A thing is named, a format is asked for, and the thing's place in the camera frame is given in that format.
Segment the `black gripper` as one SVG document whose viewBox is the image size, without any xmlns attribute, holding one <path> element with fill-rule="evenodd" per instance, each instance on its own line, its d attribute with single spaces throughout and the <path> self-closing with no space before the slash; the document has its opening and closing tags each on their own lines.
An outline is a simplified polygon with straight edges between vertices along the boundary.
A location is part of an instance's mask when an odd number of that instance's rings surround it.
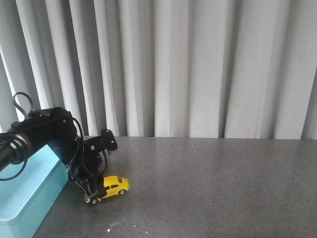
<svg viewBox="0 0 317 238">
<path fill-rule="evenodd" d="M 96 200 L 106 195 L 103 177 L 106 155 L 100 136 L 86 140 L 79 136 L 74 140 L 55 139 L 51 142 L 51 149 L 67 167 L 68 180 L 79 185 L 86 200 Z"/>
</svg>

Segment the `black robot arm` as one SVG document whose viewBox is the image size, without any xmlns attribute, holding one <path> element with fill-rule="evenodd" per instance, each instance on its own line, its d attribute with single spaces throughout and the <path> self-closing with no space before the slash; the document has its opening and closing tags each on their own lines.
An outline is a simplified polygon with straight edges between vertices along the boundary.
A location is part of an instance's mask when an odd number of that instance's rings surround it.
<svg viewBox="0 0 317 238">
<path fill-rule="evenodd" d="M 67 168 L 69 181 L 84 192 L 87 202 L 95 203 L 107 194 L 104 172 L 106 152 L 117 149 L 111 130 L 84 139 L 82 129 L 71 112 L 56 107 L 30 112 L 0 134 L 0 168 L 27 163 L 44 146 L 49 146 Z"/>
</svg>

